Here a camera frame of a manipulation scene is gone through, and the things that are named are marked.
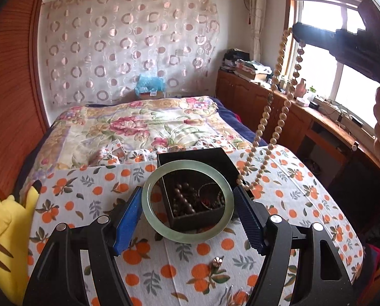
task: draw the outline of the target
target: yellow plush toy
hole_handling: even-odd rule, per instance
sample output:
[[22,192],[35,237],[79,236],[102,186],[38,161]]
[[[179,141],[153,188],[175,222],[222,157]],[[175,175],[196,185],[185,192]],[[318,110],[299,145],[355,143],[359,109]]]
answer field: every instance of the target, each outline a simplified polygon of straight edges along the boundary
[[28,243],[38,196],[32,186],[25,207],[13,195],[0,202],[0,289],[19,306],[28,284]]

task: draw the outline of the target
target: window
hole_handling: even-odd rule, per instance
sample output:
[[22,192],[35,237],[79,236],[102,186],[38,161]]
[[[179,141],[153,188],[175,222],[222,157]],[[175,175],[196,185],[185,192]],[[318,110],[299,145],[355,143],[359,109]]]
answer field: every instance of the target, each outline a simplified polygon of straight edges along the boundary
[[[363,20],[356,10],[360,1],[294,0],[297,12],[294,13],[293,22],[300,21],[329,31],[345,28],[357,33],[358,29],[365,30]],[[290,58],[294,61],[297,45],[292,45],[295,53],[291,54]],[[306,45],[304,50],[302,69],[299,73],[301,78],[306,80],[306,88],[312,86],[321,97],[338,103],[340,108],[365,123],[364,129],[373,135],[376,123],[373,106],[375,92],[380,84],[338,63],[327,50],[310,45]],[[294,63],[289,63],[287,71],[285,70],[289,78],[293,73],[293,67]]]

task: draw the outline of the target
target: orange print tablecloth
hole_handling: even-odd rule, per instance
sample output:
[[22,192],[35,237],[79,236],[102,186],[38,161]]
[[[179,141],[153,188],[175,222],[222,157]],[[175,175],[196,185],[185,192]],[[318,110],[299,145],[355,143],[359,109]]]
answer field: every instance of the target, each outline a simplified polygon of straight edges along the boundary
[[[228,155],[240,167],[247,152],[237,150]],[[252,163],[259,166],[260,161],[262,155],[257,155]],[[156,161],[144,161],[57,170],[51,174],[42,188],[33,218],[29,274],[58,223],[84,226],[108,214],[115,204],[127,200],[137,185],[144,184],[155,166]],[[254,177],[246,176],[246,180],[251,182]],[[262,202],[271,214],[277,213],[291,224],[324,224],[350,279],[353,281],[359,275],[363,249],[356,233],[325,188],[292,152],[276,146],[262,178],[262,187],[253,193],[256,201]],[[157,187],[151,200],[160,220],[166,222]],[[224,256],[224,261],[220,270],[212,273],[209,263],[217,256]],[[243,305],[245,293],[254,286],[263,260],[264,257],[250,247],[239,220],[232,221],[223,232],[204,243],[180,244],[161,238],[144,216],[134,232],[130,249],[116,258],[134,306]],[[292,251],[280,305],[289,304],[297,260],[298,252]],[[82,266],[89,300],[98,306],[85,251]]]

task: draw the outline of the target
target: green jade bangle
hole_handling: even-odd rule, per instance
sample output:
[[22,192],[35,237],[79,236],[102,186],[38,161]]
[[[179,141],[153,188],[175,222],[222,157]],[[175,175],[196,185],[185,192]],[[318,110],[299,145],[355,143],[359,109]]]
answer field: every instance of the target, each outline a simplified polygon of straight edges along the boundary
[[[187,234],[170,229],[160,222],[151,206],[151,192],[156,182],[169,172],[185,169],[199,171],[210,176],[224,194],[225,209],[221,220],[213,228],[203,233]],[[201,243],[217,236],[229,224],[234,212],[234,195],[226,179],[213,167],[198,161],[178,160],[161,165],[148,177],[142,192],[142,208],[149,224],[163,237],[184,244]]]

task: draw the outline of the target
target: sheer curtain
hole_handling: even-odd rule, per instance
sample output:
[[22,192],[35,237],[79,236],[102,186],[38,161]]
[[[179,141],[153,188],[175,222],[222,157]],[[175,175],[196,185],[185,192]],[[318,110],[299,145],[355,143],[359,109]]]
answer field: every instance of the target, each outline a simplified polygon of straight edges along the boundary
[[199,93],[220,28],[211,0],[56,0],[41,17],[41,84],[59,106],[119,103],[140,75]]
[[261,32],[264,26],[266,0],[250,0],[252,51],[251,59],[261,62]]

